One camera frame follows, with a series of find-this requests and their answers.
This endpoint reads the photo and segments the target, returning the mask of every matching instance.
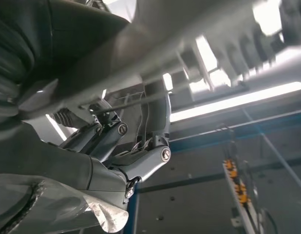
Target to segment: ceiling light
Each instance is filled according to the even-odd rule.
[[[104,99],[105,96],[106,96],[106,89],[103,90],[102,99]]]
[[[254,4],[252,11],[262,32],[267,36],[271,36],[282,29],[280,3],[281,0],[259,1]]]
[[[193,82],[190,84],[190,88],[193,93],[198,93],[205,90],[210,90],[210,87],[205,83],[203,79],[198,82]]]
[[[62,138],[64,141],[66,141],[67,138],[64,134],[64,132],[60,128],[60,126],[55,122],[55,120],[51,118],[49,115],[45,115],[47,119],[57,131],[61,138]]]
[[[210,72],[217,67],[217,60],[204,36],[196,38],[196,44],[207,71]]]
[[[230,79],[223,70],[216,70],[210,74],[210,79],[214,87],[227,85],[230,87]]]
[[[301,90],[301,82],[293,82],[293,83],[279,85],[273,88],[253,92],[250,94],[233,97],[227,100],[218,101],[218,102],[188,109],[185,111],[173,113],[170,116],[170,122],[176,122],[182,119],[205,115],[214,111],[224,110],[230,107],[239,106],[254,101],[263,100],[267,98],[272,98],[297,90]]]
[[[169,73],[163,74],[162,77],[163,82],[168,91],[173,89],[172,79]]]

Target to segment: wire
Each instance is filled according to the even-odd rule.
[[[271,224],[273,225],[273,228],[274,229],[274,233],[275,234],[279,234],[277,225],[276,223],[276,221],[272,217],[272,215],[267,210],[267,209],[263,209],[265,214],[267,215],[267,217],[271,222]]]

